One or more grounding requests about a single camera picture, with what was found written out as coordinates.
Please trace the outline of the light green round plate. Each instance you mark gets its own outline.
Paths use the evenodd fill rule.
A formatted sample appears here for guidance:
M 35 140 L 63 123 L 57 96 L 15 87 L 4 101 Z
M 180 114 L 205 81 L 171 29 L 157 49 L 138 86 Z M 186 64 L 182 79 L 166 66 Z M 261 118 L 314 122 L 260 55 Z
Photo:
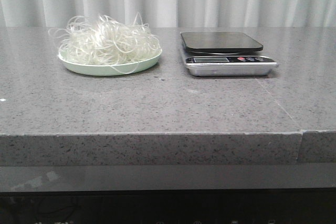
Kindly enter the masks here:
M 120 76 L 132 74 L 147 70 L 153 67 L 159 60 L 162 49 L 159 50 L 153 57 L 139 62 L 125 63 L 120 65 L 83 65 L 72 63 L 66 60 L 65 52 L 60 52 L 58 58 L 63 62 L 64 66 L 75 73 L 89 76 Z

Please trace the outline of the silver black kitchen scale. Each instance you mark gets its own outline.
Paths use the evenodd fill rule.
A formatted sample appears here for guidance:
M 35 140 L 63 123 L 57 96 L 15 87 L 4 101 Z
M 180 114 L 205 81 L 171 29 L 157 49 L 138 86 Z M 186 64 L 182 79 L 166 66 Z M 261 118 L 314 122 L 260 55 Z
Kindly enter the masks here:
M 181 57 L 198 77 L 266 76 L 278 63 L 261 56 L 263 45 L 241 32 L 183 32 Z

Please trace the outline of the white vermicelli noodle bundle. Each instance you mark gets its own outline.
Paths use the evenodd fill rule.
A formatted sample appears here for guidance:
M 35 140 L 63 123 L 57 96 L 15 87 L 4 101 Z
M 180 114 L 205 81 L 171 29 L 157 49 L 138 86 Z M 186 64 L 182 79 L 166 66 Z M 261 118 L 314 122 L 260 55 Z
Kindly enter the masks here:
M 49 36 L 66 60 L 83 65 L 120 65 L 153 57 L 161 48 L 141 15 L 126 25 L 107 16 L 71 18 L 66 28 L 51 28 Z

